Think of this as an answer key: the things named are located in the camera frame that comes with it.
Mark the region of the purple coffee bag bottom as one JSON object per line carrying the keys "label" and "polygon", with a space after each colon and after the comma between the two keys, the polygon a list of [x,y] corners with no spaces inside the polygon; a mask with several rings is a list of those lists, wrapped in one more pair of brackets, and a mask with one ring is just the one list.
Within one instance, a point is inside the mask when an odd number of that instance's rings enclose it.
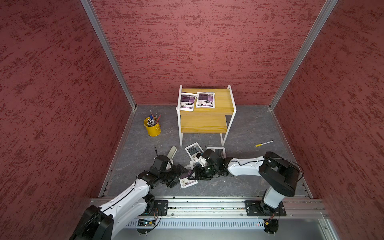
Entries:
{"label": "purple coffee bag bottom", "polygon": [[184,177],[184,178],[180,177],[179,182],[182,189],[186,189],[188,187],[198,184],[197,180],[190,180],[188,177]]}

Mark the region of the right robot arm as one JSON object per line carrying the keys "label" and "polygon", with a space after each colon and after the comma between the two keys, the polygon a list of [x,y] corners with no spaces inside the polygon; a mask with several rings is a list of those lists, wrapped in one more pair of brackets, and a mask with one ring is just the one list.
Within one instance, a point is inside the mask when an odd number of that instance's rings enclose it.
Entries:
{"label": "right robot arm", "polygon": [[273,215],[285,197],[295,196],[300,169],[273,152],[252,159],[222,158],[213,150],[206,150],[198,156],[188,176],[190,180],[209,181],[228,175],[263,178],[270,187],[257,207],[266,216]]}

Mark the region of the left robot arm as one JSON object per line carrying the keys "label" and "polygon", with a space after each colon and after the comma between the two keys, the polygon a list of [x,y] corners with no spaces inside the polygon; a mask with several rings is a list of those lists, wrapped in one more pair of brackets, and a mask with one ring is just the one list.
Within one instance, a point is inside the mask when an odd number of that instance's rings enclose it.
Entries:
{"label": "left robot arm", "polygon": [[187,172],[181,165],[173,165],[170,169],[154,168],[140,173],[134,183],[114,199],[99,207],[89,206],[70,239],[111,240],[140,215],[154,217],[156,228],[167,215],[168,202],[156,201],[150,190],[159,183],[175,186],[179,177]]}

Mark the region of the beige eraser block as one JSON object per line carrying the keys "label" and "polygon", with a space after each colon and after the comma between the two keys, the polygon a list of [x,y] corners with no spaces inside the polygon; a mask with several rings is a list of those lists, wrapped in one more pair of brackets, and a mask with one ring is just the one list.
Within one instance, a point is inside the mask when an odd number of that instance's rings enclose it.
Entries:
{"label": "beige eraser block", "polygon": [[176,148],[175,146],[172,146],[171,149],[170,149],[170,151],[169,151],[169,153],[168,153],[168,155],[167,155],[167,157],[168,157],[171,161],[173,161],[173,158],[174,158],[176,152],[177,152],[177,148]]}

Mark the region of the yellow pen bucket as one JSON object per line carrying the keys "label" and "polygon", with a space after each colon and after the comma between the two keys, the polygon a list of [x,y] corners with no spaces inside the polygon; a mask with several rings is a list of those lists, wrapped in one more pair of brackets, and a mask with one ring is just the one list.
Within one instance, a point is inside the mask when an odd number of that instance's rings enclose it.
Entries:
{"label": "yellow pen bucket", "polygon": [[147,117],[144,120],[144,126],[150,137],[156,137],[161,134],[161,125],[156,123],[155,120],[156,119],[151,119],[151,117]]}

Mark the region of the pens in bucket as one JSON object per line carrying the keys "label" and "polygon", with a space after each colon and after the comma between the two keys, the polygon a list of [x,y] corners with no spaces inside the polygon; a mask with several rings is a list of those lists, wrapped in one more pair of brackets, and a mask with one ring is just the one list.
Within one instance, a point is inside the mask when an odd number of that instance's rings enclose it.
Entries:
{"label": "pens in bucket", "polygon": [[152,113],[152,111],[150,111],[150,116],[145,120],[145,124],[147,127],[154,127],[155,125],[157,125],[159,123],[159,119],[161,117],[161,115],[158,114],[158,112],[156,112],[156,114],[154,115]]}

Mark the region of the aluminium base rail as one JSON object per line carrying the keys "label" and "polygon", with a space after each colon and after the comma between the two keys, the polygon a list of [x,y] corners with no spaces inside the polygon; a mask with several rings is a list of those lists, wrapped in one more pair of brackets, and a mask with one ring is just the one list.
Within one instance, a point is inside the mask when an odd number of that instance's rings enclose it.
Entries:
{"label": "aluminium base rail", "polygon": [[[157,197],[167,200],[167,218],[242,219],[269,218],[248,217],[245,201],[260,201],[258,197]],[[328,219],[329,214],[322,200],[310,198],[286,198],[283,201],[286,219]]]}

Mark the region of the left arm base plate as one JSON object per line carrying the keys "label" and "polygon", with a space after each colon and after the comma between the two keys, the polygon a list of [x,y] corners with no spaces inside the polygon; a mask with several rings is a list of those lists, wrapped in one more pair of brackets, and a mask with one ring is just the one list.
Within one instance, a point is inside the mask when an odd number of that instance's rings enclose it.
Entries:
{"label": "left arm base plate", "polygon": [[167,200],[153,200],[147,204],[143,216],[166,216],[168,212]]}

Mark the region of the white frame wooden shelf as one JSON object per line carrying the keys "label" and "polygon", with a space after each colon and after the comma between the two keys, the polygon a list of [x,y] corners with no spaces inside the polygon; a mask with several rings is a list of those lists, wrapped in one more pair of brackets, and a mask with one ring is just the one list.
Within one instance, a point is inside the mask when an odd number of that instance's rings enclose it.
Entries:
{"label": "white frame wooden shelf", "polygon": [[[193,111],[180,109],[182,94],[214,93],[215,108],[194,108]],[[183,144],[183,134],[219,134],[222,146],[225,145],[237,108],[230,85],[226,89],[186,89],[180,86],[178,105],[179,143]]]}

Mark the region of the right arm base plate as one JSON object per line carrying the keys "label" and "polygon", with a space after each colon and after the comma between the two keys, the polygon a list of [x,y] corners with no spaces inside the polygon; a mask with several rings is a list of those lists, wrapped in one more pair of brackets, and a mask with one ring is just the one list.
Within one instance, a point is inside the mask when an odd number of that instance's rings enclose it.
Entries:
{"label": "right arm base plate", "polygon": [[277,208],[272,208],[263,201],[245,201],[245,209],[248,217],[286,217],[287,213],[283,202]]}

